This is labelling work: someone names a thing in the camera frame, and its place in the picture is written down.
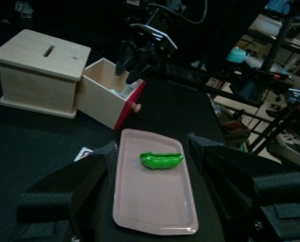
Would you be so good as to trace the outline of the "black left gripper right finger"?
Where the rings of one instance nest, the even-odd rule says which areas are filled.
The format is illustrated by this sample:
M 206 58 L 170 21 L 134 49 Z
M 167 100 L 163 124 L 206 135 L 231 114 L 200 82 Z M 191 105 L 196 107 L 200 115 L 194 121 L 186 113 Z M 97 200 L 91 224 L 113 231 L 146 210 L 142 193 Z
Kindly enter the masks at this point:
M 300 242 L 300 173 L 191 133 L 187 148 L 225 242 Z

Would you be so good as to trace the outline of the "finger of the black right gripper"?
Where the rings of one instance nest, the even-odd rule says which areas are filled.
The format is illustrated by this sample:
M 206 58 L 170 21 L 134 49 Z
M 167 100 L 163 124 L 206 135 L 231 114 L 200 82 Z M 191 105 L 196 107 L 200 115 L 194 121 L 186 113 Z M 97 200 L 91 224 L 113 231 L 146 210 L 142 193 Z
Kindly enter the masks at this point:
M 119 76 L 130 69 L 132 64 L 134 50 L 128 43 L 122 43 L 115 64 L 115 75 Z
M 147 76 L 155 70 L 155 65 L 151 63 L 144 63 L 140 66 L 134 67 L 128 71 L 126 84 L 134 83 L 139 78 Z

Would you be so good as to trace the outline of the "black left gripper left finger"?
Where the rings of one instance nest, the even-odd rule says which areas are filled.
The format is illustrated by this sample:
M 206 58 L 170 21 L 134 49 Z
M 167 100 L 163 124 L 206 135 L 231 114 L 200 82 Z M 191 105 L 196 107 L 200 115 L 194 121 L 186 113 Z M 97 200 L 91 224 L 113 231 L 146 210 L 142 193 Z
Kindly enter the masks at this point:
M 20 195 L 14 242 L 83 242 L 76 214 L 117 158 L 113 141 L 40 179 Z

